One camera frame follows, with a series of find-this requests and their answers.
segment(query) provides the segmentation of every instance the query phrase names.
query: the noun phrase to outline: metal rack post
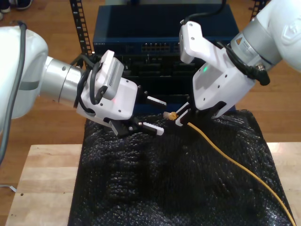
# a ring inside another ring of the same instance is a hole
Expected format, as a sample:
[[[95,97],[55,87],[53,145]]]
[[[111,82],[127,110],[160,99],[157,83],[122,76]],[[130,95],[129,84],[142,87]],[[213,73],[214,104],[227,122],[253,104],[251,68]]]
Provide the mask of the metal rack post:
[[[84,9],[81,0],[70,0],[73,19],[79,37],[81,52],[87,56],[92,55],[92,48],[89,39]]]
[[[252,9],[251,20],[267,5],[268,0],[254,0],[254,7]]]

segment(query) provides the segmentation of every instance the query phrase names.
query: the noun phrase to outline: label sticker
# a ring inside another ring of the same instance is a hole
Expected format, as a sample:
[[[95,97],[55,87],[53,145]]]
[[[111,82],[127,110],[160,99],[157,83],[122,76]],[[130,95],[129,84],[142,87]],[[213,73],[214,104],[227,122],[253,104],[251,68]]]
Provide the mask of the label sticker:
[[[239,45],[242,39],[243,39],[243,37],[236,39],[236,43]]]
[[[240,34],[236,39],[237,47],[247,56],[250,57],[250,59],[253,59],[257,53],[256,51],[250,46],[250,44],[247,42],[243,34]]]

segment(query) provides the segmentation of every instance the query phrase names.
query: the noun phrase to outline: wooden floor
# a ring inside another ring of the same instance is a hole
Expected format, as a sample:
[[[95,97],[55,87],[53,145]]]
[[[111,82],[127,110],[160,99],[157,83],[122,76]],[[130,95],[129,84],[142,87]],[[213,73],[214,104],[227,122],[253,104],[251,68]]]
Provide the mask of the wooden floor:
[[[90,38],[93,37],[98,6],[103,0],[84,0]],[[249,22],[251,0],[228,0],[240,30]],[[80,53],[79,41],[67,0],[35,0],[27,11],[13,10],[0,26],[24,20],[30,30],[48,44],[49,55],[70,62]],[[301,74],[281,62],[270,72],[271,84],[256,85],[239,102],[238,109],[255,115],[268,142],[301,141]],[[38,98],[33,110],[12,123],[8,151],[0,166],[0,184],[17,186],[31,145],[81,144],[85,119],[73,109]],[[14,194],[0,189],[0,226],[4,225]]]

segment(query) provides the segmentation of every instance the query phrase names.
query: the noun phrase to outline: wooden table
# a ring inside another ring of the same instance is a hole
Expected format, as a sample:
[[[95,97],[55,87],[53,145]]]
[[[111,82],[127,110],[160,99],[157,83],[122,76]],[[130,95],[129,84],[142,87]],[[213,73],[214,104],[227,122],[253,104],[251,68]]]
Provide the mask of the wooden table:
[[[297,225],[301,225],[301,143],[268,143]],[[66,226],[81,145],[30,148],[6,226]]]

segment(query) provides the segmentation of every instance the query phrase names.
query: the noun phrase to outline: bubble wrap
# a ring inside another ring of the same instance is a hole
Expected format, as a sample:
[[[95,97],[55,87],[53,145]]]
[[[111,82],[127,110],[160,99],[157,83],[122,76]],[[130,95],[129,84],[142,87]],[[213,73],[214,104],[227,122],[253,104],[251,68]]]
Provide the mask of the bubble wrap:
[[[162,115],[140,118],[164,127],[164,135],[137,133],[118,139],[110,128],[86,122],[69,226],[291,225],[266,188],[191,127],[177,127]],[[271,153],[250,112],[192,123],[265,181],[288,207]]]

